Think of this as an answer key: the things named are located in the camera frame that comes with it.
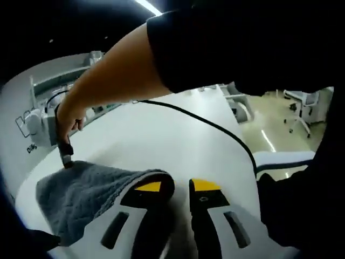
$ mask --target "white table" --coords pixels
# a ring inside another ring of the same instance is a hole
[[[184,108],[243,139],[219,87],[156,100]],[[200,178],[221,185],[231,204],[242,206],[260,219],[256,179],[248,154],[223,132],[178,111],[151,104],[126,104],[74,134],[71,144],[73,160],[127,170],[159,168],[169,172],[176,182],[174,199],[178,199],[186,213],[188,180]],[[55,149],[21,185],[16,209],[28,228],[51,233],[36,202],[36,183],[61,167]]]

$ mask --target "black cable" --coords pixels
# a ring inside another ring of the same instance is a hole
[[[250,151],[250,149],[248,148],[248,146],[247,146],[240,138],[238,138],[235,134],[233,134],[232,132],[230,132],[230,131],[228,131],[227,129],[225,129],[225,128],[223,128],[223,127],[221,127],[221,126],[219,126],[219,125],[213,123],[212,121],[206,120],[206,119],[204,119],[204,118],[202,118],[202,117],[200,117],[200,116],[198,116],[198,115],[196,115],[196,114],[194,114],[194,113],[191,113],[191,112],[189,112],[189,111],[186,111],[185,109],[182,109],[182,108],[177,107],[177,106],[172,105],[172,104],[166,104],[166,103],[162,103],[162,102],[160,102],[160,101],[149,101],[149,100],[143,100],[143,101],[138,101],[138,102],[140,102],[140,103],[146,103],[146,104],[155,104],[155,105],[160,105],[160,106],[172,108],[172,109],[177,110],[177,111],[179,111],[179,112],[182,112],[182,113],[184,113],[184,114],[186,114],[186,115],[189,115],[189,116],[191,116],[191,117],[194,118],[194,119],[197,119],[197,120],[199,120],[199,121],[202,121],[203,123],[206,123],[206,124],[208,124],[208,125],[210,125],[210,126],[216,128],[216,129],[218,129],[218,130],[224,132],[226,135],[232,137],[232,138],[235,139],[235,141],[238,142],[238,143],[242,146],[242,148],[244,148],[244,150],[246,150],[246,152],[248,153],[248,155],[249,155],[249,157],[250,157],[250,160],[252,161],[252,164],[253,164],[254,174],[255,174],[255,176],[256,176],[256,174],[257,174],[257,164],[255,163],[255,158],[254,158],[252,152]]]
[[[45,103],[44,112],[48,113],[48,104],[52,99],[54,99],[54,97],[59,96],[62,93],[67,93],[67,92],[68,92],[68,90],[63,90],[61,92],[54,94],[51,98],[49,98],[48,101]]]

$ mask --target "ceiling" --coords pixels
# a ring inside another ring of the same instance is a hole
[[[188,8],[192,0],[148,0],[161,12]],[[57,57],[107,51],[154,14],[134,0],[8,2],[1,81]]]

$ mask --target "microfiber towel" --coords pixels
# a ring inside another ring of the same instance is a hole
[[[70,246],[82,238],[87,224],[113,205],[125,186],[152,172],[164,171],[132,172],[75,161],[71,168],[41,179],[36,199],[60,244]]]

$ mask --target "floor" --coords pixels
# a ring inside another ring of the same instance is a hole
[[[311,137],[302,125],[298,124],[293,133],[289,133],[290,124],[284,124],[284,119],[293,115],[289,109],[295,101],[284,99],[282,92],[278,97],[276,92],[266,93],[262,97],[248,96],[254,120],[240,124],[245,143],[252,152],[257,151],[316,151],[326,125],[319,123],[311,127]],[[305,167],[263,171],[269,173],[276,181],[290,177],[293,173]]]

